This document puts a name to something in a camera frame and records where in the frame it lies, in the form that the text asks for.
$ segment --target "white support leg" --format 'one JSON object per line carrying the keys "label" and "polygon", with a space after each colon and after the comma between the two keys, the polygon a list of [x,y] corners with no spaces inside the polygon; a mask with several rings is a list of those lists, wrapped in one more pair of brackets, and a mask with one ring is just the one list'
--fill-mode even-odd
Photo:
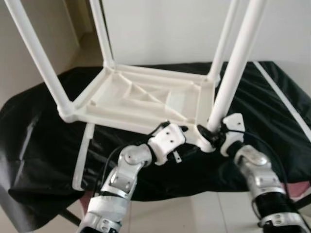
{"label": "white support leg", "polygon": [[211,132],[218,130],[221,120],[229,110],[259,30],[266,2],[266,0],[250,0],[248,4],[223,82],[207,123],[207,129]]}
{"label": "white support leg", "polygon": [[220,80],[220,70],[224,63],[225,49],[229,40],[229,35],[232,29],[234,18],[239,6],[240,0],[231,0],[227,16],[225,18],[224,27],[220,35],[212,66],[207,74],[207,79],[210,81]]}
{"label": "white support leg", "polygon": [[102,8],[99,0],[90,0],[90,5],[94,17],[96,32],[98,35],[98,40],[101,46],[102,55],[104,59],[104,67],[109,67],[114,69],[115,62],[112,58],[112,53],[110,49],[110,44],[108,40],[107,30],[104,24],[104,17],[102,13]]}
{"label": "white support leg", "polygon": [[68,99],[58,77],[45,54],[37,35],[29,21],[20,0],[4,0],[12,18],[21,34],[29,53],[31,54],[44,82],[53,96],[58,111],[61,115],[67,116],[73,113],[73,104]]}

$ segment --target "white plastic frame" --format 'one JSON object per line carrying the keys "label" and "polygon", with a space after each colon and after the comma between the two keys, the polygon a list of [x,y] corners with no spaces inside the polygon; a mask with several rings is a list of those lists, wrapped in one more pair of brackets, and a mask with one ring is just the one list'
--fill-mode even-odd
{"label": "white plastic frame", "polygon": [[54,98],[65,122],[87,122],[75,170],[73,186],[81,179],[94,124],[148,133],[160,122],[186,125],[188,143],[195,143],[197,124],[215,132],[226,116],[255,41],[267,0],[250,0],[225,75],[214,103],[224,53],[239,0],[232,0],[208,75],[188,74],[116,64],[112,57],[100,0],[90,0],[101,51],[103,70],[70,101],[45,54],[20,0],[4,0],[17,28]]}

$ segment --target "black cloth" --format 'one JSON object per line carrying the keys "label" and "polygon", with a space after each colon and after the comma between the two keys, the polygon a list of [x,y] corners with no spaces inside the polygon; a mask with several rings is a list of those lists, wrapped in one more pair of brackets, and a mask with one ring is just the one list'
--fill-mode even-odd
{"label": "black cloth", "polygon": [[[311,99],[273,62],[262,62],[307,125],[311,125]],[[206,74],[210,63],[149,66]],[[74,68],[59,76],[74,100],[102,67]],[[284,103],[253,63],[248,63],[229,110],[242,113],[248,132],[269,143],[282,160],[291,183],[311,178],[311,143]],[[44,83],[7,101],[0,111],[0,204],[20,232],[33,231],[80,198],[72,189],[72,176],[85,123],[67,124]],[[92,190],[109,153],[141,134],[96,126],[90,141],[82,186]],[[271,157],[260,142],[245,137]],[[246,191],[247,186],[232,160],[218,151],[203,153],[192,145],[178,149],[183,162],[151,164],[141,170],[134,200],[163,200],[204,191]],[[279,167],[271,157],[274,170]]]}

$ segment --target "white pipe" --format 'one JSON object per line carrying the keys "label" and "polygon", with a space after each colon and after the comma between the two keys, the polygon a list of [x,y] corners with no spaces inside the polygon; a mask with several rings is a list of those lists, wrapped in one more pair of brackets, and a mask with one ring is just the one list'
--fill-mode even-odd
{"label": "white pipe", "polygon": [[96,32],[98,35],[99,44],[101,46],[102,55],[104,59],[104,67],[115,67],[115,63],[112,58],[110,44],[108,40],[108,34],[104,23],[104,17],[99,0],[90,0],[90,5],[94,17]]}
{"label": "white pipe", "polygon": [[221,120],[228,113],[259,30],[266,2],[266,0],[250,0],[248,4],[238,38],[207,123],[207,129],[211,132],[218,130]]}
{"label": "white pipe", "polygon": [[45,54],[20,0],[4,0],[60,113],[70,115],[74,108]]}
{"label": "white pipe", "polygon": [[220,70],[224,63],[225,58],[225,49],[229,40],[229,35],[233,26],[234,18],[237,12],[237,8],[239,6],[240,0],[232,0],[228,9],[227,16],[225,18],[225,23],[223,26],[222,33],[220,35],[220,39],[217,45],[217,49],[215,52],[215,56],[213,59],[212,66],[207,74],[207,79],[210,81],[217,81],[220,76]]}

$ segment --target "black fabric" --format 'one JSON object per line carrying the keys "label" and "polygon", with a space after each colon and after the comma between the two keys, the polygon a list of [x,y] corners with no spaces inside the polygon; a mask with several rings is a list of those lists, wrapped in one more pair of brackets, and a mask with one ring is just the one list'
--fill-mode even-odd
{"label": "black fabric", "polygon": [[[261,63],[285,91],[310,126],[311,100],[272,62]],[[210,63],[158,65],[153,68],[206,74]],[[75,68],[59,79],[74,100],[101,67]],[[291,183],[310,180],[311,143],[253,63],[248,63],[229,113],[242,113],[246,130],[267,141],[284,163]],[[46,86],[40,84],[11,98],[0,111],[0,204],[20,232],[35,230],[83,195],[71,187],[85,123],[66,124]],[[141,134],[96,126],[90,142],[82,186],[92,190],[109,153]],[[271,155],[258,141],[246,143]],[[163,200],[204,191],[246,191],[244,178],[218,151],[178,149],[183,162],[141,170],[134,200]],[[275,171],[279,168],[272,158]]]}

